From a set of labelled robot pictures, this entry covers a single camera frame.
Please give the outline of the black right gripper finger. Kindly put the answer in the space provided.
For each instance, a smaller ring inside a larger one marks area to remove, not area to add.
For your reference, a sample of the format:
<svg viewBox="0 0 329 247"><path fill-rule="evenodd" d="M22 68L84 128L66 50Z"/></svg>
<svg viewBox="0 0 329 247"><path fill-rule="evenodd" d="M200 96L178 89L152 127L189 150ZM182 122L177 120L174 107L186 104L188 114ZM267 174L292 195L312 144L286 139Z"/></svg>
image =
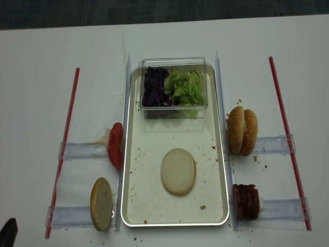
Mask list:
<svg viewBox="0 0 329 247"><path fill-rule="evenodd" d="M18 233L17 221L15 218L10 218L1 229L0 246L13 247L17 233Z"/></svg>

